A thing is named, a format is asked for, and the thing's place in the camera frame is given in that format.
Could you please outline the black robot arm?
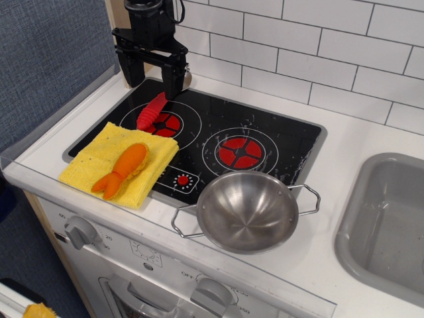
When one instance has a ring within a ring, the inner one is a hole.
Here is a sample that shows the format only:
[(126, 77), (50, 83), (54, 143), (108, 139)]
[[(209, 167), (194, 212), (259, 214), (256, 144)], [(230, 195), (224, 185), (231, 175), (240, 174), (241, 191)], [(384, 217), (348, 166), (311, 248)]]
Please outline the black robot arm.
[(174, 17), (172, 1), (125, 1), (130, 28), (114, 28), (115, 50), (121, 70), (131, 87), (145, 79), (144, 65), (159, 67), (164, 93), (171, 100), (183, 90), (188, 49), (174, 35), (181, 19)]

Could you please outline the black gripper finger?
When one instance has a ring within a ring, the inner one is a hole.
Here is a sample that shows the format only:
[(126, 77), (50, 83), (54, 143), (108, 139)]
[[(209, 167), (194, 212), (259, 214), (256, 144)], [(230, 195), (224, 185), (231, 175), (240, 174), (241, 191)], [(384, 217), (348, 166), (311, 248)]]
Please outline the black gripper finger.
[(188, 87), (186, 57), (170, 56), (162, 66), (162, 80), (166, 99), (173, 99)]
[(127, 83), (131, 87), (140, 85), (145, 79), (144, 62), (136, 52), (125, 51), (117, 47), (116, 53)]

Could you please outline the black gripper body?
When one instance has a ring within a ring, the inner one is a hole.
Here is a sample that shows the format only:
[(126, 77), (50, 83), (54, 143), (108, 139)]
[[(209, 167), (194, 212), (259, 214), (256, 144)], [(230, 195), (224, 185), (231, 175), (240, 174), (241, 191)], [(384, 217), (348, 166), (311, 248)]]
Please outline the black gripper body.
[(115, 28), (119, 54), (153, 65), (185, 65), (187, 48), (175, 38), (175, 23), (165, 10), (130, 11), (130, 28)]

